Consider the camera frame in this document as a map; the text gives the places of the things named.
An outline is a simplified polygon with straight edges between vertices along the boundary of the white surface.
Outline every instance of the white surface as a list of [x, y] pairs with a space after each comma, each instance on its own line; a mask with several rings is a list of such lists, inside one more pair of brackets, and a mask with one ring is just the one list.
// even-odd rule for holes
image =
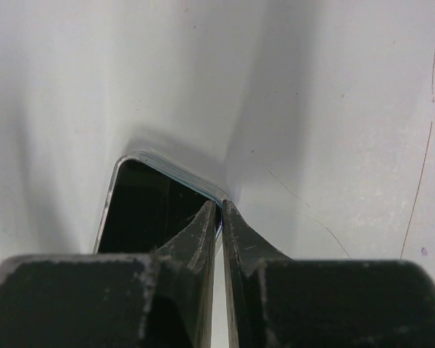
[[0, 1], [0, 260], [89, 252], [142, 144], [292, 257], [397, 258], [433, 121], [403, 258], [435, 279], [434, 52], [427, 0]]

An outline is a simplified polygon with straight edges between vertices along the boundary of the silver edge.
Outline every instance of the silver edge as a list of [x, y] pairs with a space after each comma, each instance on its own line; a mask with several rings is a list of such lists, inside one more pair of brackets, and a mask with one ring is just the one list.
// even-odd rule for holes
[[[109, 205], [111, 204], [111, 198], [113, 195], [113, 190], [115, 189], [119, 169], [124, 162], [127, 162], [129, 160], [136, 160], [142, 162], [145, 165], [148, 165], [149, 167], [157, 170], [161, 174], [166, 175], [168, 178], [182, 183], [184, 186], [189, 187], [191, 190], [201, 194], [202, 196], [207, 197], [208, 199], [211, 199], [212, 201], [215, 201], [219, 208], [222, 208], [223, 202], [228, 199], [227, 193], [225, 193], [215, 184], [212, 184], [205, 179], [202, 179], [199, 176], [190, 173], [189, 171], [175, 163], [171, 163], [170, 161], [161, 158], [161, 156], [159, 156], [158, 154], [150, 154], [148, 152], [142, 151], [126, 154], [116, 161], [111, 180], [109, 181], [107, 199], [104, 203], [99, 230], [96, 234], [94, 254], [98, 252], [100, 240], [102, 239], [104, 226], [107, 221]], [[221, 223], [216, 230], [216, 253], [218, 252], [222, 244], [222, 229], [223, 225]]]

